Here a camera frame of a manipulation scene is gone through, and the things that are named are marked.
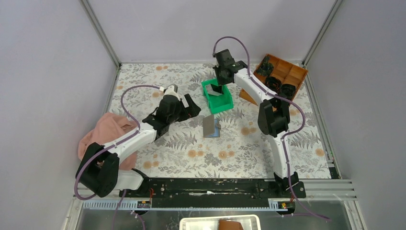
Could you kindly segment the green plastic bin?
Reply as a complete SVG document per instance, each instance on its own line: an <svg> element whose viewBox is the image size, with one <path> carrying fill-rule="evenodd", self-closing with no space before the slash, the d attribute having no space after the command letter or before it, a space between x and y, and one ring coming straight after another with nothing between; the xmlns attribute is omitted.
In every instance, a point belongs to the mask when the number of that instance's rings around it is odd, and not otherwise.
<svg viewBox="0 0 406 230"><path fill-rule="evenodd" d="M226 85L222 85L223 94L212 95L207 90L207 86L218 86L216 79L206 80L201 83L203 94L207 99L208 107L212 114L217 114L234 108L232 95Z"/></svg>

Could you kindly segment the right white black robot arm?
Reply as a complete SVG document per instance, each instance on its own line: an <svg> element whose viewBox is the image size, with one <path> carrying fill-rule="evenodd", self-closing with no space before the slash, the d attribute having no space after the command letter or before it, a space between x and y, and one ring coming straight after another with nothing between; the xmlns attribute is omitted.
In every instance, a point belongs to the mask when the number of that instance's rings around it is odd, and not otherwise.
<svg viewBox="0 0 406 230"><path fill-rule="evenodd" d="M275 185L272 188L277 197L305 198L303 183L298 173L291 167L291 155L287 136L289 131L289 105L292 101L280 93L269 89L254 76L249 66L243 61L235 61L230 51L225 49L214 52L214 67L217 82L220 85L234 83L246 91L259 107L258 127L264 135L270 137L273 154L273 173Z"/></svg>

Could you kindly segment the grey blue card holder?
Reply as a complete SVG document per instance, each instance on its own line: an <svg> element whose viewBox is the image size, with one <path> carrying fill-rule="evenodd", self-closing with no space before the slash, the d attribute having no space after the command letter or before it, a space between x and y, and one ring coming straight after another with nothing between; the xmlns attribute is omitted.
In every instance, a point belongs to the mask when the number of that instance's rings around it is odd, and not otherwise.
<svg viewBox="0 0 406 230"><path fill-rule="evenodd" d="M214 115L209 115L203 119L203 137L204 138L219 138L221 125Z"/></svg>

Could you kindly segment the grey credit cards stack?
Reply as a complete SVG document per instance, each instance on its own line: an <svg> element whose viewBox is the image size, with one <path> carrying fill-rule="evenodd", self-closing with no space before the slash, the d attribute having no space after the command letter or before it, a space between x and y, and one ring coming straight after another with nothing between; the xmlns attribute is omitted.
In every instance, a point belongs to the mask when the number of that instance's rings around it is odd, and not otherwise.
<svg viewBox="0 0 406 230"><path fill-rule="evenodd" d="M223 86L218 86L215 84L207 84L204 87L208 93L208 95L212 96L220 96L223 95Z"/></svg>

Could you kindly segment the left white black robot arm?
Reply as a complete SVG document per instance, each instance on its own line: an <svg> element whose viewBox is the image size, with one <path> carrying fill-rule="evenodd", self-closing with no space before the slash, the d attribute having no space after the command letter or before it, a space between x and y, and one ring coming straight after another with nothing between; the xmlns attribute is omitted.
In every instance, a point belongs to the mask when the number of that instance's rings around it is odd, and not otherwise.
<svg viewBox="0 0 406 230"><path fill-rule="evenodd" d="M95 196L105 197L114 190L130 190L142 197L148 192L146 176L131 169L121 170L120 164L140 148L153 143L169 131L171 124L196 117L201 109L189 94L180 97L175 84L160 87L164 93L157 108L137 127L121 137L105 144L91 143L86 149L75 176L74 193L79 195L78 185L90 189Z"/></svg>

